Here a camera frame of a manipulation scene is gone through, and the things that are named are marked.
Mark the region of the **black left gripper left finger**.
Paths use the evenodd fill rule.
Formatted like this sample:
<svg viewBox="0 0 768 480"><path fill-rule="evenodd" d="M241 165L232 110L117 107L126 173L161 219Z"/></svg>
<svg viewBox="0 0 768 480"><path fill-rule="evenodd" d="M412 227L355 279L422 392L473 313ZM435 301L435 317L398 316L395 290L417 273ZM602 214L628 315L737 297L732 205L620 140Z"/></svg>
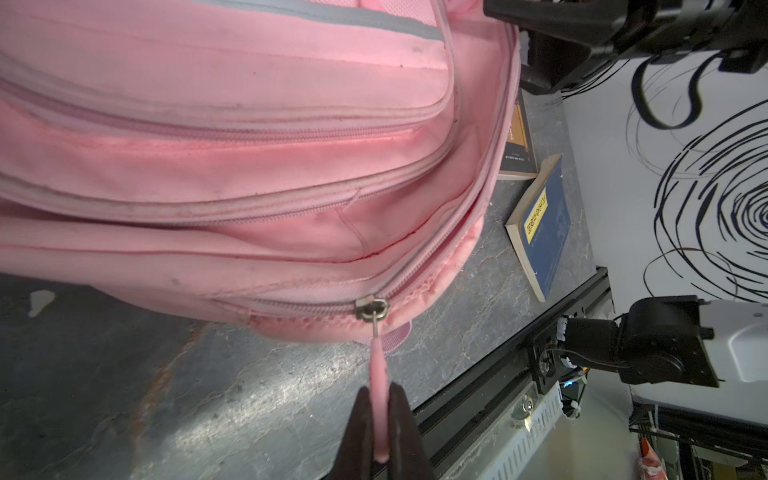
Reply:
<svg viewBox="0 0 768 480"><path fill-rule="evenodd" d="M359 389L327 480L370 480L373 415L368 387Z"/></svg>

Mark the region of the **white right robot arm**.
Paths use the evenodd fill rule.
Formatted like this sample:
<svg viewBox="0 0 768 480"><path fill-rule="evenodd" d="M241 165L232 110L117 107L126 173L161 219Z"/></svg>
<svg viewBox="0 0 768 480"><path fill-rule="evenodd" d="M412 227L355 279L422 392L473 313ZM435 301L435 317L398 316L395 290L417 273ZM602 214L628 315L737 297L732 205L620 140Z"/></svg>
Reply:
<svg viewBox="0 0 768 480"><path fill-rule="evenodd" d="M767 5L487 1L559 95L620 316L539 354L630 385L767 379Z"/></svg>

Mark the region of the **blue book with yellow label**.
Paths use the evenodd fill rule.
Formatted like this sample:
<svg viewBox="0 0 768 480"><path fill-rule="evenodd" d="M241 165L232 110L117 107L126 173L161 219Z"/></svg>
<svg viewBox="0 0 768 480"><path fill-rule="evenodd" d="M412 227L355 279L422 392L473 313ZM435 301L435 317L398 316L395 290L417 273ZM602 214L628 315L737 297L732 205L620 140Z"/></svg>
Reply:
<svg viewBox="0 0 768 480"><path fill-rule="evenodd" d="M562 157L546 158L506 223L508 237L536 298L551 292L571 227Z"/></svg>

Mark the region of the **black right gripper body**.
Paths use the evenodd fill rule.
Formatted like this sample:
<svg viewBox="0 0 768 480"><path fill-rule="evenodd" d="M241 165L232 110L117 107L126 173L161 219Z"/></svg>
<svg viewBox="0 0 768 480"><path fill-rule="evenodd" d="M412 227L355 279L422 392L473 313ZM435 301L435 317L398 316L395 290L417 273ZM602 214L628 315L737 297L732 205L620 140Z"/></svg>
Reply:
<svg viewBox="0 0 768 480"><path fill-rule="evenodd" d="M708 50L736 1L485 1L486 16L528 34L521 86L554 93L621 59Z"/></svg>

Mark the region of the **pink student backpack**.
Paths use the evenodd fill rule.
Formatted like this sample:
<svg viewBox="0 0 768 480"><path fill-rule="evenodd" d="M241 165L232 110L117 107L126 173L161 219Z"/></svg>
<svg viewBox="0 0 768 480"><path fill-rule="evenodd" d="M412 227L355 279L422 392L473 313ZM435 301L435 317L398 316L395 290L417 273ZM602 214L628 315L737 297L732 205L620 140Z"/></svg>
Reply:
<svg viewBox="0 0 768 480"><path fill-rule="evenodd" d="M478 241L519 44L478 1L5 1L1 269L384 347Z"/></svg>

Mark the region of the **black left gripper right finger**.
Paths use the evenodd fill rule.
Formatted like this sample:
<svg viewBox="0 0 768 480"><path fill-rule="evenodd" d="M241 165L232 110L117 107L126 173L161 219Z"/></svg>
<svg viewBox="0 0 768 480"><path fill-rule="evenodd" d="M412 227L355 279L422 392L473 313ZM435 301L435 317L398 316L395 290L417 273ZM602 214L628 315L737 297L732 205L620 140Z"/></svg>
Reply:
<svg viewBox="0 0 768 480"><path fill-rule="evenodd" d="M408 403L404 388L391 383L388 403L390 480L434 480L435 473L426 454L422 435Z"/></svg>

